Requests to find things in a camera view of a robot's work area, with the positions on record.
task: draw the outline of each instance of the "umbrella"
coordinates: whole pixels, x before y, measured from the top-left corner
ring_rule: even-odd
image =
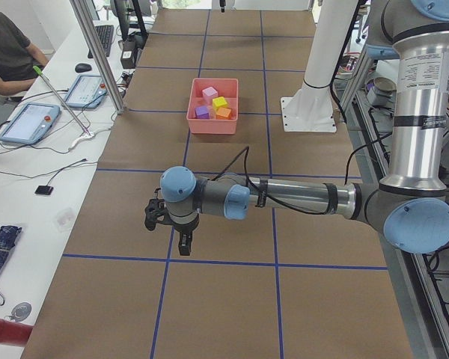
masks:
[[[21,227],[1,226],[0,227],[0,269],[5,264],[10,250],[15,247],[15,240],[22,232]]]

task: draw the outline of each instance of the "gray t-shirt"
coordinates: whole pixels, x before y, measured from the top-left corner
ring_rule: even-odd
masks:
[[[30,40],[0,12],[0,77],[4,81],[34,79],[39,63],[25,49]]]

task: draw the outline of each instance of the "keyboard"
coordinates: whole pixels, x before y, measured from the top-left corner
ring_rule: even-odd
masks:
[[[110,56],[113,42],[113,25],[97,25],[95,26],[95,30],[97,30],[98,38],[103,45],[106,57]],[[88,51],[88,58],[93,58],[91,51]]]

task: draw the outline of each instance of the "metal pole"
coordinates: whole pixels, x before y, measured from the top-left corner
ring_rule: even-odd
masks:
[[[97,63],[100,75],[105,82],[106,90],[112,98],[113,105],[117,110],[117,113],[121,114],[124,109],[123,99],[121,98],[120,92],[118,91],[118,86],[114,81],[112,69],[106,60],[103,46],[98,38],[97,32],[95,31],[86,0],[70,0],[70,3],[73,7],[73,11],[75,12],[76,19],[80,24],[80,28],[82,29],[82,33],[85,36],[88,47],[91,50],[91,54]]]
[[[42,80],[46,83],[49,89],[52,90],[52,92],[55,94],[56,98],[60,101],[61,105],[65,108],[65,110],[67,110],[72,115],[73,119],[80,125],[83,132],[86,133],[87,135],[91,135],[90,131],[88,131],[83,122],[80,121],[80,119],[76,116],[75,112],[73,112],[73,110],[69,107],[69,105],[65,102],[65,100],[60,96],[57,90],[50,83],[50,80],[48,80],[48,78],[44,74],[42,74],[40,68],[37,66],[33,66],[33,68],[35,72],[39,75],[39,77],[41,77]]]
[[[364,46],[363,51],[359,55],[358,63],[354,71],[352,72],[351,79],[348,81],[346,89],[344,89],[343,96],[341,97],[341,107],[346,112],[349,105],[354,100],[356,92],[366,81],[369,69],[373,66],[374,60],[367,56],[367,47]]]

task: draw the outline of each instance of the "sticker label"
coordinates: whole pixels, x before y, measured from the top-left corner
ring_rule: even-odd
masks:
[[[422,129],[439,129],[446,127],[445,116],[396,116],[396,127],[421,127]]]
[[[449,88],[449,52],[404,58],[399,63],[397,92]]]

